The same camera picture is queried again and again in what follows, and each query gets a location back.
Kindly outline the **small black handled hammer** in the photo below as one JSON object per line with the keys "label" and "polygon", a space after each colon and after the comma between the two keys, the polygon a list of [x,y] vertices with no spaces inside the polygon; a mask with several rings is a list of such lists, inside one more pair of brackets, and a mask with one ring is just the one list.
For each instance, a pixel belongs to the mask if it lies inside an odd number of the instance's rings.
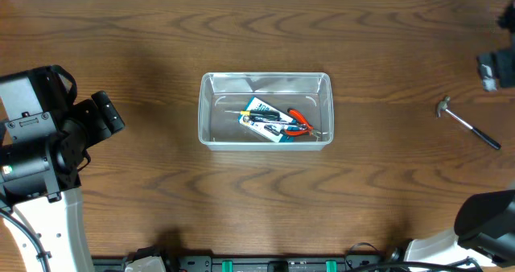
{"label": "small black handled hammer", "polygon": [[496,140],[494,140],[493,138],[488,136],[482,130],[478,129],[477,127],[475,127],[475,126],[473,126],[471,124],[469,124],[468,122],[463,120],[460,116],[458,116],[456,113],[452,112],[449,109],[448,103],[449,103],[450,99],[451,98],[449,96],[445,96],[436,105],[436,108],[435,108],[436,117],[442,117],[443,113],[448,114],[449,116],[453,117],[457,122],[459,122],[460,124],[465,126],[468,130],[470,130],[476,137],[480,138],[482,141],[487,143],[491,148],[493,148],[494,150],[500,150],[501,149],[501,144],[499,142],[497,142]]}

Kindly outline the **black yellow screwdriver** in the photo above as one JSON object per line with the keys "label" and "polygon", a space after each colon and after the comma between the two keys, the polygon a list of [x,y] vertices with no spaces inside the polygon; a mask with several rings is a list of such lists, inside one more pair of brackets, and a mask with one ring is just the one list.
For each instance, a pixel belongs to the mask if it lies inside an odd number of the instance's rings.
{"label": "black yellow screwdriver", "polygon": [[234,111],[234,110],[225,110],[226,113],[236,113],[238,115],[250,116],[250,117],[261,117],[266,120],[278,121],[280,119],[279,112],[269,111],[269,110],[242,110],[242,111]]}

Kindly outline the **blue white product box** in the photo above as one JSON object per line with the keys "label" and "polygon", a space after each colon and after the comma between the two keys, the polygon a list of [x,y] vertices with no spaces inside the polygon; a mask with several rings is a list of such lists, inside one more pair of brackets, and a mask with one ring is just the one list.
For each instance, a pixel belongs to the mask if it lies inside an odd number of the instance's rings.
{"label": "blue white product box", "polygon": [[266,122],[265,119],[256,117],[252,119],[250,115],[240,114],[238,122],[247,127],[254,133],[261,135],[262,137],[270,140],[271,142],[292,142],[291,138],[288,138],[285,134],[282,134],[282,130],[299,130],[294,124],[297,122],[293,117],[286,115],[284,112],[274,108],[272,105],[264,102],[263,100],[252,97],[248,102],[244,111],[273,111],[278,113],[278,120],[269,120]]}

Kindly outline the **red handled tool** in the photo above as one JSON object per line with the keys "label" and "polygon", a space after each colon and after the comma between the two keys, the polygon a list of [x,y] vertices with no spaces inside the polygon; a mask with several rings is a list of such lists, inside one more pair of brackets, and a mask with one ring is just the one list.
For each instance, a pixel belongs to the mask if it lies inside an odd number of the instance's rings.
{"label": "red handled tool", "polygon": [[294,118],[295,126],[288,129],[283,129],[281,131],[282,135],[286,135],[290,138],[296,138],[303,135],[309,135],[316,138],[322,137],[322,133],[318,131],[313,125],[311,125],[304,117],[304,115],[297,109],[289,108],[287,112],[292,118]]}

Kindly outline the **silver ring wrench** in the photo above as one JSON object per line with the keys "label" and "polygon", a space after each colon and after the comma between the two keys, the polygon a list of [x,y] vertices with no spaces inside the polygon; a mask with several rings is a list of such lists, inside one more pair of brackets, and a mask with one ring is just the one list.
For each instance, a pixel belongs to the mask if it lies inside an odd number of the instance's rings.
{"label": "silver ring wrench", "polygon": [[298,123],[266,120],[261,117],[250,117],[250,116],[244,116],[243,122],[261,122],[261,123],[265,123],[265,124],[280,125],[280,126],[299,126]]}

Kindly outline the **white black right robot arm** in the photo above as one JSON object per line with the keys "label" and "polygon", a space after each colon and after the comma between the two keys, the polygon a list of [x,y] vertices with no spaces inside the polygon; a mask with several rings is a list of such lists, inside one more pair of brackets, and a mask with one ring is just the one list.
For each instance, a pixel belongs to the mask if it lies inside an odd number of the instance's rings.
{"label": "white black right robot arm", "polygon": [[[496,91],[497,87],[514,88],[514,0],[507,5],[497,24],[509,32],[511,45],[476,57],[477,70],[487,92]],[[499,142],[451,112],[449,100],[450,97],[444,97],[436,105],[436,117],[445,112],[494,150],[501,149]],[[460,208],[453,229],[412,240],[406,247],[395,249],[390,259],[427,263],[424,267],[402,267],[407,271],[438,270],[429,268],[430,264],[456,269],[471,266],[476,271],[481,271],[481,267],[514,266],[514,189],[469,197]]]}

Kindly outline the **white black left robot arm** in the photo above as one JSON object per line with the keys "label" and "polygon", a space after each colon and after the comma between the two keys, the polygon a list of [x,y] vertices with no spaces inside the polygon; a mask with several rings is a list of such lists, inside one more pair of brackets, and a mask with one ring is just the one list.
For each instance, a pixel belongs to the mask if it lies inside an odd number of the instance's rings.
{"label": "white black left robot arm", "polygon": [[1,78],[1,217],[28,271],[93,271],[85,239],[80,171],[88,149],[121,131],[104,91],[76,101],[59,65]]}

